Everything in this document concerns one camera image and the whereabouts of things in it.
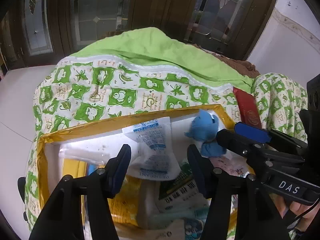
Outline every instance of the blue stuffed toy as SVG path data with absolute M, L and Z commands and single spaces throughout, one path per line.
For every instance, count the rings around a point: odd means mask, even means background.
M 205 157 L 217 157 L 226 153 L 226 149 L 222 148 L 217 141 L 213 141 L 217 135 L 219 127 L 219 119 L 217 116 L 211 115 L 202 109 L 199 109 L 199 115 L 192 121 L 190 132 L 185 135 L 204 142 L 201 147 L 201 155 Z

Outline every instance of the red package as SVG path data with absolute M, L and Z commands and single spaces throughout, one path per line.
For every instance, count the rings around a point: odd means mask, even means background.
M 247 125 L 262 128 L 260 116 L 258 113 L 256 101 L 254 97 L 239 88 L 233 88 L 233 93 L 238 101 L 241 121 Z

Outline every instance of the human hand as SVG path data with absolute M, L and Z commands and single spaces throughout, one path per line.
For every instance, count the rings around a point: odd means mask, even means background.
M 277 207 L 281 217 L 283 218 L 284 212 L 285 212 L 285 209 L 286 209 L 286 204 L 284 202 L 284 198 L 278 195 L 276 197 L 275 204 L 276 204 L 276 207 Z M 289 208 L 295 215 L 298 216 L 298 215 L 302 214 L 303 212 L 305 212 L 306 210 L 308 210 L 310 208 L 310 206 L 302 205 L 302 204 L 297 203 L 297 202 L 292 202 L 290 204 Z M 305 214 L 300 219 L 299 223 L 296 225 L 295 228 L 297 228 L 298 230 L 300 230 L 302 232 L 306 231 L 308 226 L 311 224 L 312 220 L 316 216 L 319 208 L 320 208 L 320 203 L 318 203 L 310 212 Z

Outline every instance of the brown blanket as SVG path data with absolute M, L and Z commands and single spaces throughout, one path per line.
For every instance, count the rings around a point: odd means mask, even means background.
M 193 45 L 195 47 L 197 47 L 198 49 L 202 49 L 201 46 L 198 46 L 196 44 L 193 44 Z M 230 67 L 232 67 L 233 69 L 238 71 L 243 76 L 247 75 L 250 78 L 256 78 L 257 76 L 260 75 L 259 71 L 256 70 L 256 66 L 251 64 L 249 61 L 234 60 L 231 58 L 227 58 L 223 55 L 216 54 L 214 52 L 210 53 L 206 50 L 204 50 L 204 51 L 209 54 L 212 54 L 213 56 L 215 56 L 216 58 L 218 58 L 222 62 L 226 63 L 227 65 L 229 65 Z

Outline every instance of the white floor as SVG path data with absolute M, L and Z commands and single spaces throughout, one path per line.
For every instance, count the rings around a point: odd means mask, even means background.
M 23 219 L 17 180 L 26 175 L 35 135 L 33 93 L 53 69 L 39 66 L 12 70 L 0 82 L 0 209 L 22 240 L 27 240 L 30 232 Z

